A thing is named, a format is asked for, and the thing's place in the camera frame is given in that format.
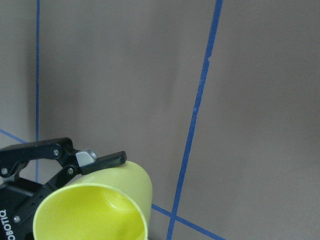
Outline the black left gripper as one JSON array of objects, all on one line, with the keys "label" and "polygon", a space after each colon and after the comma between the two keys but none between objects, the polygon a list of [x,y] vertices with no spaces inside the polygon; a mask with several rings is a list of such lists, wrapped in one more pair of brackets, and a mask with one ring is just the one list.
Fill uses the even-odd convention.
[{"label": "black left gripper", "polygon": [[[20,178],[19,173],[33,160],[57,161],[61,170],[41,185]],[[33,220],[40,203],[64,187],[76,175],[118,167],[127,160],[124,151],[97,157],[91,150],[76,150],[70,138],[55,138],[10,145],[0,150],[0,238],[33,240]]]}]

